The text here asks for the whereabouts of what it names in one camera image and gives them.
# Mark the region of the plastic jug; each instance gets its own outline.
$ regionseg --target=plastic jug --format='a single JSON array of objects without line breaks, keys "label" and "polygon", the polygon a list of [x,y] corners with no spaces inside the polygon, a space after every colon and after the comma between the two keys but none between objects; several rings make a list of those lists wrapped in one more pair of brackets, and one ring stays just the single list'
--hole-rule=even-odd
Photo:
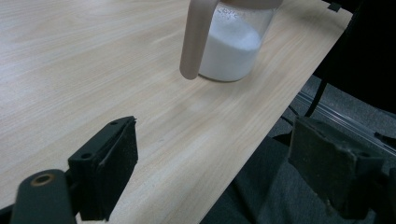
[{"label": "plastic jug", "polygon": [[180,73],[236,81],[250,73],[282,0],[191,0]]}]

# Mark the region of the wood grain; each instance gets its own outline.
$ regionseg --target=wood grain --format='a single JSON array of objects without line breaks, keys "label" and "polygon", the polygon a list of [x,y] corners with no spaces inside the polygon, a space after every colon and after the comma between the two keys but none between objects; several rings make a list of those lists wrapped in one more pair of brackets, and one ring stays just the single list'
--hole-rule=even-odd
[{"label": "wood grain", "polygon": [[178,71],[188,4],[2,1],[1,207],[24,178],[66,170],[108,122],[133,115],[139,162],[110,223],[198,223],[350,20],[319,0],[285,0],[248,77],[188,81]]}]

